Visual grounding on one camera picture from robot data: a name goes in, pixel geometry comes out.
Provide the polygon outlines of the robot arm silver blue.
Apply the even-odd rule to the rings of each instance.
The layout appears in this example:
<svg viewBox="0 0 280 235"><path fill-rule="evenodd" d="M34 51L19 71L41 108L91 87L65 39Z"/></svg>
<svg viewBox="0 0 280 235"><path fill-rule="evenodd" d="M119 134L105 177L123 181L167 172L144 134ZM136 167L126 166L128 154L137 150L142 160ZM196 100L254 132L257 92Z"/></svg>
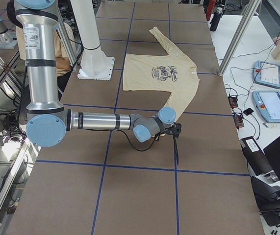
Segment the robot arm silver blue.
<svg viewBox="0 0 280 235"><path fill-rule="evenodd" d="M24 31L25 66L28 69L30 103L27 106L26 135L41 147L59 144L72 129L89 131L132 130L139 142L158 140L162 134L177 140L181 125L176 113L164 107L158 114L143 118L138 114L99 114L65 110L58 99L53 32L58 30L73 65L76 56L55 0L16 0L15 15Z"/></svg>

